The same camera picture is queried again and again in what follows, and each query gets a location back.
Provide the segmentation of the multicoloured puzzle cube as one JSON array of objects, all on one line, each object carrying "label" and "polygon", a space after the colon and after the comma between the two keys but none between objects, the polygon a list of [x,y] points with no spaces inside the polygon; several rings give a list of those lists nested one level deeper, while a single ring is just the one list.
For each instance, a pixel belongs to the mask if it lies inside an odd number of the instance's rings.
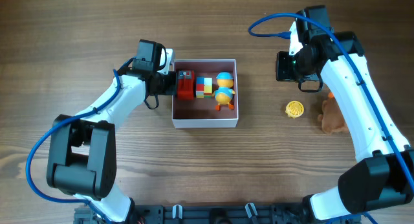
[{"label": "multicoloured puzzle cube", "polygon": [[213,79],[209,77],[196,77],[195,95],[197,98],[211,98],[213,93]]}]

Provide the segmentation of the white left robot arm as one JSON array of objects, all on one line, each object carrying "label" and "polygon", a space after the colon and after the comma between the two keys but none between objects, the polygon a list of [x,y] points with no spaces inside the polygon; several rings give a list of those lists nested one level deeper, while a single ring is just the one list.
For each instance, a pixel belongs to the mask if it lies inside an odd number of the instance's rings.
[{"label": "white left robot arm", "polygon": [[147,97],[175,94],[177,81],[175,72],[145,77],[117,71],[91,106],[75,116],[58,116],[51,129],[47,184],[87,203],[106,223],[136,221],[134,201],[115,184],[115,133]]}]

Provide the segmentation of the brown plush capybara toy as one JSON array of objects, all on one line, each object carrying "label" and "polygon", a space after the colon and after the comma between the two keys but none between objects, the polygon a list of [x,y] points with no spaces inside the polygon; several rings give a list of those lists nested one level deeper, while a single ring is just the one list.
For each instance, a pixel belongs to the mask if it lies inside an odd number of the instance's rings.
[{"label": "brown plush capybara toy", "polygon": [[321,109],[322,114],[318,115],[318,122],[321,124],[321,130],[324,133],[349,133],[340,107],[331,91],[327,99],[322,102]]}]

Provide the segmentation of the yellow round fan toy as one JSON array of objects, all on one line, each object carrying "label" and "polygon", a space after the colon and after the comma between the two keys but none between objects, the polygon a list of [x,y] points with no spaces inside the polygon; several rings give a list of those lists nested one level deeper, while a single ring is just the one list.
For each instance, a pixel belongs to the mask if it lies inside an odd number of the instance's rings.
[{"label": "yellow round fan toy", "polygon": [[304,110],[305,108],[303,104],[296,100],[290,101],[285,107],[285,113],[290,118],[298,118],[302,116],[302,114],[304,113]]}]

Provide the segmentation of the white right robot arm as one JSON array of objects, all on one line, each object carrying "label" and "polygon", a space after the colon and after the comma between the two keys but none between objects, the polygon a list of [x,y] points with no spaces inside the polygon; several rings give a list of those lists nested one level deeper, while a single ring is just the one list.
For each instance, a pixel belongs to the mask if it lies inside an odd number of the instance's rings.
[{"label": "white right robot arm", "polygon": [[290,30],[290,48],[277,55],[276,78],[326,85],[354,144],[356,164],[335,187],[305,197],[296,209],[317,223],[413,200],[413,148],[394,125],[370,77],[365,52],[352,32]]}]

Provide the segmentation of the orange duck toy blue hat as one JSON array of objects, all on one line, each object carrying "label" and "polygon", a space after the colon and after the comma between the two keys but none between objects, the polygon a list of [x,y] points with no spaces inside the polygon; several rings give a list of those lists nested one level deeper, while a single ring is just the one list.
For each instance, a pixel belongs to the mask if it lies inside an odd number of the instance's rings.
[{"label": "orange duck toy blue hat", "polygon": [[232,74],[228,72],[221,72],[217,75],[218,88],[213,92],[213,96],[217,105],[215,106],[216,111],[221,110],[221,106],[228,106],[230,110],[234,109],[232,104],[235,91],[232,89],[234,86],[234,78]]}]

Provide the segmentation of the red toy truck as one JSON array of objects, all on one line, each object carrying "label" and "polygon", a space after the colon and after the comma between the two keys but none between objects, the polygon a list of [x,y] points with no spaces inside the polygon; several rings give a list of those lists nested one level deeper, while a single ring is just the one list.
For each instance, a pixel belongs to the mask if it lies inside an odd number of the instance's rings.
[{"label": "red toy truck", "polygon": [[195,74],[194,71],[179,71],[177,98],[179,100],[194,99]]}]

